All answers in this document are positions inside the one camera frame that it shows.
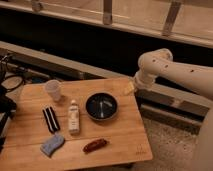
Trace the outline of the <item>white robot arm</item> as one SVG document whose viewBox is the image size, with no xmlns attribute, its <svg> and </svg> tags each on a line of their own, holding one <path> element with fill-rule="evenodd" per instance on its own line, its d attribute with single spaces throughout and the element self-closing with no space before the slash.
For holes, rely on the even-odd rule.
<svg viewBox="0 0 213 171">
<path fill-rule="evenodd" d="M 213 67 L 174 62 L 166 48 L 143 53 L 138 67 L 124 90 L 126 94 L 149 90 L 160 76 L 213 101 Z M 213 106 L 200 128 L 190 171 L 213 171 Z"/>
</svg>

